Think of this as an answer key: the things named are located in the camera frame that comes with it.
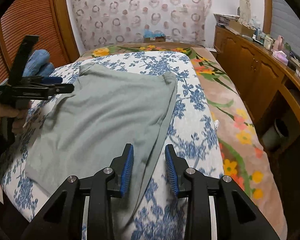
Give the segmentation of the left hand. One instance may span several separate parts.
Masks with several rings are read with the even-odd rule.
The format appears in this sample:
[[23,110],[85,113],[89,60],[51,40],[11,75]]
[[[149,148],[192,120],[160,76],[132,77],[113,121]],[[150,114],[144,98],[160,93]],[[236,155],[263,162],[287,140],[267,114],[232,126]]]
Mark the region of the left hand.
[[2,118],[12,118],[14,122],[12,124],[12,132],[18,134],[23,129],[25,124],[29,109],[31,108],[32,103],[29,101],[25,109],[14,109],[11,106],[0,104],[0,124]]

